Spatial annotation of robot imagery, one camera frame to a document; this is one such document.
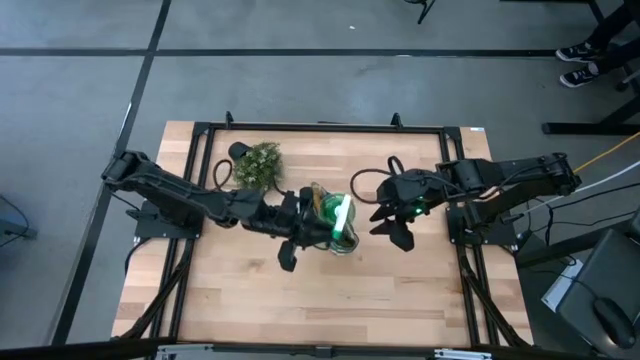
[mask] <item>black clamp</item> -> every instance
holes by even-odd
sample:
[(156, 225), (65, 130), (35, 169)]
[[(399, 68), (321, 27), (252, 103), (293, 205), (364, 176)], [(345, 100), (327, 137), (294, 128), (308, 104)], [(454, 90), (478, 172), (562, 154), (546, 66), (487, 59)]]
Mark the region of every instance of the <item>black clamp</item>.
[(211, 127), (210, 123), (206, 123), (206, 122), (196, 122), (195, 125), (193, 126), (193, 132), (191, 133), (191, 136), (200, 136), (202, 134), (205, 134), (209, 128)]
[(319, 359), (331, 359), (334, 356), (333, 347), (330, 345), (318, 345), (316, 346), (315, 357)]
[(396, 130), (400, 130), (404, 127), (404, 125), (402, 125), (402, 120), (400, 119), (400, 114), (393, 114), (393, 117), (391, 118), (391, 126), (395, 126)]
[(224, 115), (224, 128), (225, 130), (231, 130), (231, 123), (234, 122), (233, 115), (231, 115), (231, 111), (227, 111)]
[(194, 228), (174, 225), (162, 216), (157, 206), (149, 201), (142, 203), (140, 211), (127, 210), (126, 213), (138, 222), (135, 236), (141, 239), (197, 239), (202, 232), (202, 225)]
[(444, 133), (453, 141), (462, 141), (462, 134), (460, 128), (457, 126), (445, 126), (442, 128)]

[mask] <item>green plant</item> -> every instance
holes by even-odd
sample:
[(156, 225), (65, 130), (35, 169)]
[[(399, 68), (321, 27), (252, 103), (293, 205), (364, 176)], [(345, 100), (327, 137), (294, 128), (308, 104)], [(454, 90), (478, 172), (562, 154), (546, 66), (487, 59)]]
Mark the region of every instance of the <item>green plant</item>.
[(233, 178), (241, 188), (269, 190), (282, 180), (279, 144), (262, 142), (236, 161)]

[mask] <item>person's leg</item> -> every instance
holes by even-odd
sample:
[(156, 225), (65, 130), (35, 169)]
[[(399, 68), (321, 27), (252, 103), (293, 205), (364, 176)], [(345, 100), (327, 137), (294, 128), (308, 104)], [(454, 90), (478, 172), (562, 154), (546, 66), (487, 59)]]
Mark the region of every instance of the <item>person's leg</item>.
[(587, 39), (587, 43), (596, 49), (605, 50), (611, 39), (624, 30), (632, 21), (631, 12), (623, 4), (593, 30), (593, 33)]
[(640, 38), (613, 49), (604, 56), (590, 62), (580, 70), (564, 74), (560, 82), (567, 87), (575, 88), (592, 82), (596, 77), (606, 74), (626, 64), (629, 60), (640, 57)]
[(613, 69), (622, 67), (624, 64), (640, 57), (640, 38), (630, 41), (617, 47), (599, 59), (596, 59), (596, 71), (599, 75), (606, 74)]
[(562, 61), (591, 62), (597, 56), (603, 54), (611, 39), (632, 21), (631, 12), (626, 5), (622, 5), (607, 16), (585, 42), (558, 49), (556, 57)]

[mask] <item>metal bracket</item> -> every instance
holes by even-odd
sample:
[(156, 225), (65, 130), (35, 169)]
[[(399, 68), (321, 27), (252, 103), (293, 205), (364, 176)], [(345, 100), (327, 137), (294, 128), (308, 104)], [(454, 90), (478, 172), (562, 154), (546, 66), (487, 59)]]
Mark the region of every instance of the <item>metal bracket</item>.
[(391, 126), (395, 126), (396, 129), (402, 129), (404, 125), (402, 125), (402, 120), (400, 119), (400, 114), (394, 113), (391, 118)]
[(209, 127), (211, 126), (210, 123), (206, 123), (206, 122), (196, 122), (193, 125), (193, 132), (191, 133), (192, 136), (200, 136), (203, 135), (207, 132), (207, 130), (209, 130)]
[(127, 210), (127, 215), (138, 222), (135, 236), (145, 238), (167, 239), (197, 239), (202, 228), (181, 228), (165, 220), (158, 207), (149, 201), (144, 201), (140, 211)]
[(316, 355), (319, 359), (331, 359), (333, 357), (333, 347), (329, 345), (316, 346)]
[(231, 130), (231, 123), (234, 122), (233, 115), (231, 115), (231, 111), (227, 111), (224, 115), (224, 128), (225, 130)]
[(443, 360), (491, 360), (491, 354), (475, 351), (436, 349), (435, 358)]
[(460, 128), (457, 126), (445, 126), (442, 128), (444, 133), (454, 141), (462, 141), (462, 134), (460, 133)]
[(483, 235), (473, 232), (465, 227), (464, 214), (462, 209), (451, 205), (446, 209), (447, 227), (452, 244), (461, 245), (515, 245), (517, 238), (513, 233), (511, 225), (502, 224), (496, 221), (488, 229), (483, 231)]
[(213, 351), (213, 344), (178, 344), (158, 346), (158, 355), (184, 355), (193, 351)]

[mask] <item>green object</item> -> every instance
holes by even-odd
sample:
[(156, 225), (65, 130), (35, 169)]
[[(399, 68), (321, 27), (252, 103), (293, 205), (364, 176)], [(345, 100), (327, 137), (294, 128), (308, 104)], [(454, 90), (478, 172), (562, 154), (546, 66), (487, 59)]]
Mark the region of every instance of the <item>green object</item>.
[[(345, 197), (351, 198), (349, 195), (336, 193), (327, 194), (322, 198), (320, 205), (320, 213), (318, 217), (334, 226), (331, 233), (333, 240), (329, 244), (329, 249), (336, 255), (349, 254), (358, 246), (358, 235), (353, 229), (353, 220), (356, 217), (356, 208), (353, 201), (345, 202)], [(340, 213), (343, 211), (343, 202), (348, 206), (348, 211), (343, 214), (344, 220), (338, 221)]]
[(236, 161), (233, 179), (238, 187), (268, 191), (282, 180), (282, 154), (278, 147), (277, 143), (262, 142)]

